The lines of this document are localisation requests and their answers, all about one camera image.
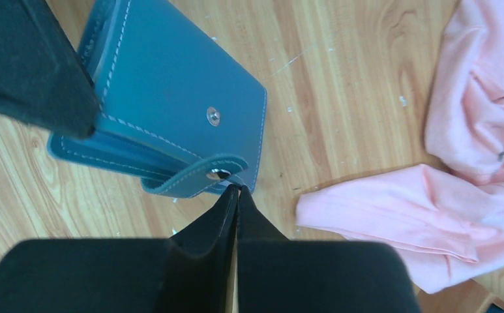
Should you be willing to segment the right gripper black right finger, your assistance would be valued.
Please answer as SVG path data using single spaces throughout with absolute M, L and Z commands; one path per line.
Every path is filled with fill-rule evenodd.
M 240 312 L 419 312 L 408 271 L 389 245 L 292 241 L 256 207 L 238 203 Z

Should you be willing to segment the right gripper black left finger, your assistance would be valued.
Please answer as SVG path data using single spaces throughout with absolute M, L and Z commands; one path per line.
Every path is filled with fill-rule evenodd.
M 0 261 L 0 312 L 224 312 L 239 189 L 163 239 L 31 239 Z

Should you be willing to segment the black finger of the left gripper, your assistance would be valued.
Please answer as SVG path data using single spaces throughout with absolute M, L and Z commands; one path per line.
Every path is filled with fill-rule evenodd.
M 0 114 L 77 139 L 95 131 L 93 83 L 45 1 L 0 1 Z

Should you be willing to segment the blue leather card holder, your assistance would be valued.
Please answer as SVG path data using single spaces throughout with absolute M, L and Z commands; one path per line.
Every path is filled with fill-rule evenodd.
M 267 91 L 168 1 L 96 1 L 78 55 L 100 110 L 94 134 L 51 134 L 58 159 L 192 198 L 258 178 Z

